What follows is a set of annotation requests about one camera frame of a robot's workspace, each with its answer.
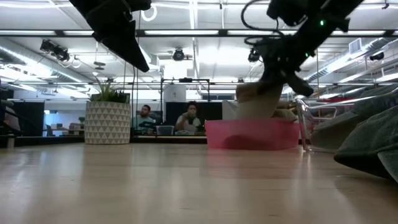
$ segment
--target geometric patterned planter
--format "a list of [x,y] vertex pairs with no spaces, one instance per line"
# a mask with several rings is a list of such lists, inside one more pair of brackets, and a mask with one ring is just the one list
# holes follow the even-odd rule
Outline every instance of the geometric patterned planter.
[[87,102],[86,144],[129,144],[131,108],[128,103]]

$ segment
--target wooden table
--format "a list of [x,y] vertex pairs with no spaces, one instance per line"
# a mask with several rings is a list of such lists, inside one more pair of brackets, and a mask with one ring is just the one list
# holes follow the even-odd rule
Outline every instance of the wooden table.
[[67,144],[0,154],[2,224],[397,223],[397,184],[332,154]]

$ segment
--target black panel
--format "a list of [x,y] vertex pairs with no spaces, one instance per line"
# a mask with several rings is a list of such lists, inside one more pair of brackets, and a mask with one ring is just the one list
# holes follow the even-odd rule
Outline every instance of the black panel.
[[19,119],[23,136],[42,136],[44,123],[44,103],[15,102],[12,109],[16,114],[28,119]]
[[[205,120],[219,120],[223,119],[223,106],[222,103],[197,103],[197,116],[201,124],[205,123]],[[167,124],[175,125],[178,117],[187,112],[187,103],[166,103],[166,122]]]

